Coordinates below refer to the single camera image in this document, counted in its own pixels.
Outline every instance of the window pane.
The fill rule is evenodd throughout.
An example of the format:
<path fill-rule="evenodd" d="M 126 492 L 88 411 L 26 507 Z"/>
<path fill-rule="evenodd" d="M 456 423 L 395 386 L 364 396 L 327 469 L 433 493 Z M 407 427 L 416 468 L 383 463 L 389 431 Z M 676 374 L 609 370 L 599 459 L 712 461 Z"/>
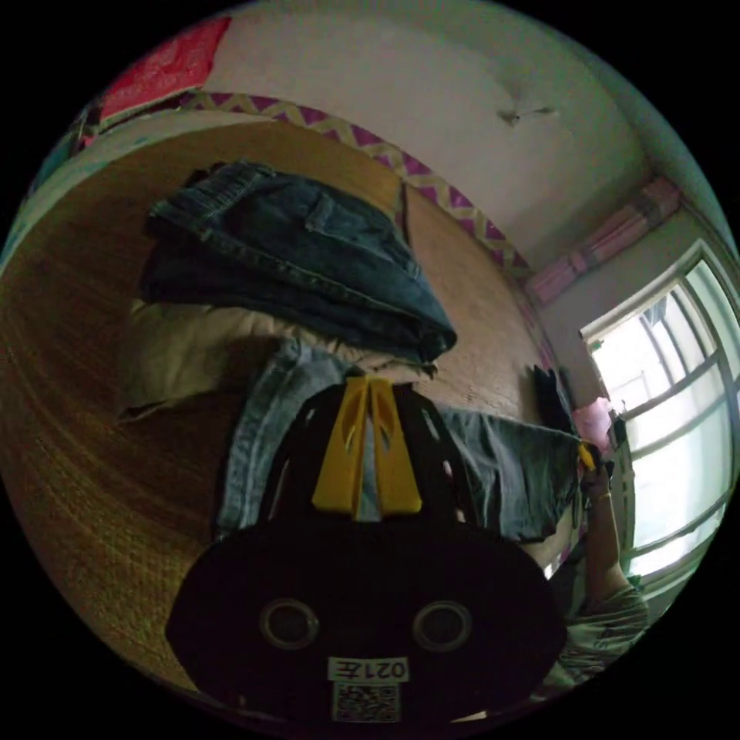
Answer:
<path fill-rule="evenodd" d="M 714 516 L 703 522 L 693 532 L 679 537 L 677 540 L 669 542 L 663 547 L 653 550 L 651 553 L 638 555 L 633 558 L 628 567 L 629 574 L 647 576 L 661 568 L 672 565 L 677 560 L 688 555 L 716 532 L 719 523 L 722 521 L 724 509 L 722 507 Z"/>
<path fill-rule="evenodd" d="M 668 369 L 671 371 L 673 382 L 677 383 L 686 375 L 684 366 L 681 364 L 681 358 L 678 355 L 678 350 L 674 346 L 668 330 L 663 324 L 656 324 L 651 331 L 653 332 L 655 341 L 658 343 L 658 347 L 661 348 Z"/>
<path fill-rule="evenodd" d="M 676 298 L 681 301 L 681 306 L 686 310 L 691 324 L 686 320 L 684 312 L 681 310 L 681 306 L 677 303 Z M 715 350 L 714 342 L 711 340 L 709 332 L 702 323 L 701 316 L 693 305 L 691 305 L 688 296 L 686 296 L 681 288 L 675 288 L 668 296 L 665 308 L 665 323 L 671 329 L 689 372 L 695 370 L 705 360 L 705 351 L 706 356 L 709 356 Z M 701 344 L 704 345 L 703 348 L 691 330 L 692 325 L 701 340 Z"/>
<path fill-rule="evenodd" d="M 734 378 L 740 372 L 740 325 L 730 301 L 705 262 L 700 262 L 687 277 L 719 334 Z"/>
<path fill-rule="evenodd" d="M 730 428 L 725 402 L 688 434 L 633 461 L 634 547 L 686 526 L 730 487 Z"/>
<path fill-rule="evenodd" d="M 604 336 L 592 357 L 618 412 L 634 409 L 670 387 L 639 316 Z"/>
<path fill-rule="evenodd" d="M 715 365 L 694 380 L 688 388 L 634 419 L 628 419 L 627 437 L 632 455 L 636 456 L 644 447 L 696 419 L 724 394 L 722 375 Z"/>

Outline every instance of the zigzag border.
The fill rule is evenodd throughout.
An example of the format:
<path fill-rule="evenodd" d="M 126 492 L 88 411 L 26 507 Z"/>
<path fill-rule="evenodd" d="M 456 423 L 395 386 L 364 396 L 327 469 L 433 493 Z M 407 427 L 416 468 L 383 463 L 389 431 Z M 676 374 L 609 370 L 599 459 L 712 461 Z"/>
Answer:
<path fill-rule="evenodd" d="M 491 254 L 512 283 L 512 292 L 530 334 L 540 352 L 540 364 L 548 370 L 556 360 L 533 307 L 521 290 L 523 281 L 533 274 L 526 260 L 509 244 L 495 224 L 457 188 L 449 185 L 429 167 L 374 133 L 308 106 L 287 100 L 237 92 L 189 92 L 180 99 L 181 110 L 210 110 L 222 113 L 248 113 L 310 129 L 367 154 L 388 167 L 405 183 L 442 208 Z"/>

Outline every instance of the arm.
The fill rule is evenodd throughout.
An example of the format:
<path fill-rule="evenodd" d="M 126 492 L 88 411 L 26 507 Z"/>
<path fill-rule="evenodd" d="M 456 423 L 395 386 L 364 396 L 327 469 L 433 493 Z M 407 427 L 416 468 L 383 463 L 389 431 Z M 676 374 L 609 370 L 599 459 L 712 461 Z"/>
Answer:
<path fill-rule="evenodd" d="M 584 475 L 581 487 L 591 501 L 586 535 L 586 598 L 594 607 L 629 585 L 619 564 L 619 537 L 609 478 L 602 467 Z"/>

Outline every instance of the sticker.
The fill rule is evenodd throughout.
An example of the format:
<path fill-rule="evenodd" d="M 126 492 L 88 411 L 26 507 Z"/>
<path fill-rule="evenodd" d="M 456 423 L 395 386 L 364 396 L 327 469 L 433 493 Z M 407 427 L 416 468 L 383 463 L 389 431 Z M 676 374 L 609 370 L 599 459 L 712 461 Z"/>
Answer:
<path fill-rule="evenodd" d="M 398 684 L 335 683 L 331 718 L 335 722 L 400 722 L 400 693 Z"/>
<path fill-rule="evenodd" d="M 329 658 L 329 681 L 402 684 L 411 680 L 408 658 Z"/>

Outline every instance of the label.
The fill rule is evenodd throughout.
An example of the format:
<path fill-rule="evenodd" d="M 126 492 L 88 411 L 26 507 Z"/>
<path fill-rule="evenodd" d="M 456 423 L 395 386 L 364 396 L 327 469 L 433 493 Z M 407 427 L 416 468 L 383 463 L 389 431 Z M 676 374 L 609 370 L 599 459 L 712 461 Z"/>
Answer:
<path fill-rule="evenodd" d="M 390 685 L 411 680 L 408 658 L 329 658 L 328 663 L 329 681 Z"/>

